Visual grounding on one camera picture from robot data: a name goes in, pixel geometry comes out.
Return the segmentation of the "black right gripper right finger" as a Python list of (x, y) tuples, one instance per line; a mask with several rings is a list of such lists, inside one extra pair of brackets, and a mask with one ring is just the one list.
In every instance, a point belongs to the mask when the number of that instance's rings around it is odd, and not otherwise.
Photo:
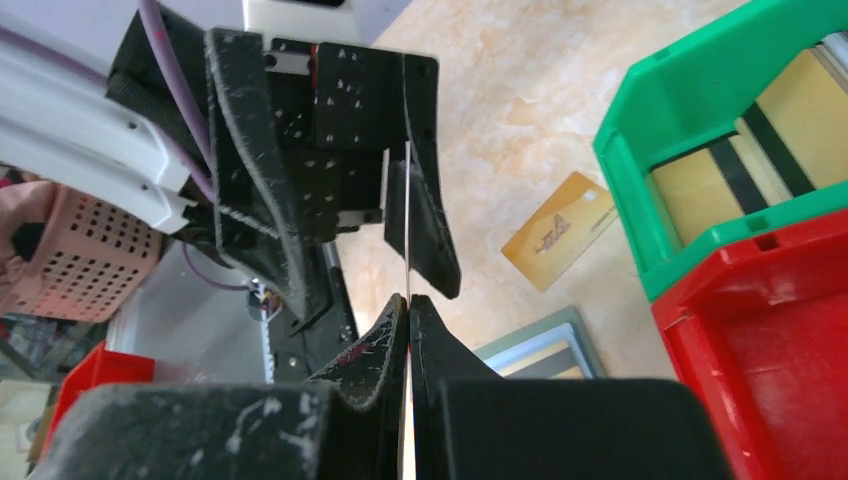
[(421, 479), (729, 479), (701, 402), (667, 379), (506, 379), (410, 303)]

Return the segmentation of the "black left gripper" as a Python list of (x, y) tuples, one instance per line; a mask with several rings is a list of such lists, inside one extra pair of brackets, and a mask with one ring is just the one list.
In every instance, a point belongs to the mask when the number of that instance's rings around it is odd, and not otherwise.
[[(461, 268), (442, 200), (433, 57), (216, 27), (161, 7), (133, 17), (108, 97), (161, 128), (215, 192), (220, 256), (312, 314), (306, 246), (380, 222), (403, 257), (405, 142), (412, 141), (410, 261), (448, 299)], [(386, 122), (398, 112), (399, 133)]]

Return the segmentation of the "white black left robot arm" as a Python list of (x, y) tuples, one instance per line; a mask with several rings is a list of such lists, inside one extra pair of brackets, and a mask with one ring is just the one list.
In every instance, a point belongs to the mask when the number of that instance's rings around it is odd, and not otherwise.
[(369, 224), (447, 298), (461, 270), (438, 168), (436, 59), (377, 49), (401, 1), (246, 1), (240, 28), (142, 1), (114, 59), (1, 12), (1, 162), (113, 207), (76, 229), (139, 255), (145, 229), (270, 286), (298, 323), (319, 252)]

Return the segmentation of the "mint green card holder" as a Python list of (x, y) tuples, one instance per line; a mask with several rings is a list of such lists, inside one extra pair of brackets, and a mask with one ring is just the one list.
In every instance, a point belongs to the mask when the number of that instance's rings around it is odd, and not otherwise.
[(607, 371), (574, 306), (561, 309), (483, 347), (475, 354), (509, 379), (600, 379)]

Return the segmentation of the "gold card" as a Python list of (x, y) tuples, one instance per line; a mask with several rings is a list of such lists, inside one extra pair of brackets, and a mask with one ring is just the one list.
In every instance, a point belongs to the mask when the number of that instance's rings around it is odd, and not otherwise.
[(610, 192), (574, 172), (513, 234), (502, 254), (544, 292), (617, 216)]

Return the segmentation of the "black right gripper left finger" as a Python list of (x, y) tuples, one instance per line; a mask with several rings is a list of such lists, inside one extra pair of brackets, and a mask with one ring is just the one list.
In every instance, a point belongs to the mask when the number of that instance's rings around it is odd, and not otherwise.
[(107, 384), (67, 412), (36, 479), (398, 479), (409, 316), (299, 383)]

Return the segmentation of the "gold card edge-on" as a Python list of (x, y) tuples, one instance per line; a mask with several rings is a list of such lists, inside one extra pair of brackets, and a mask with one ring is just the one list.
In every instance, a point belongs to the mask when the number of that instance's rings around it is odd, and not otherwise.
[[(405, 142), (405, 160), (404, 160), (404, 193), (403, 193), (403, 258), (404, 258), (404, 299), (406, 308), (409, 308), (411, 300), (411, 284), (410, 284), (410, 193), (411, 193), (411, 165), (412, 165), (412, 141)], [(413, 400), (411, 393), (411, 373), (410, 369), (410, 354), (406, 353), (405, 365), (405, 404), (404, 404), (404, 460), (403, 473), (405, 479), (416, 479), (416, 461), (415, 461), (415, 445), (414, 445), (414, 412)]]

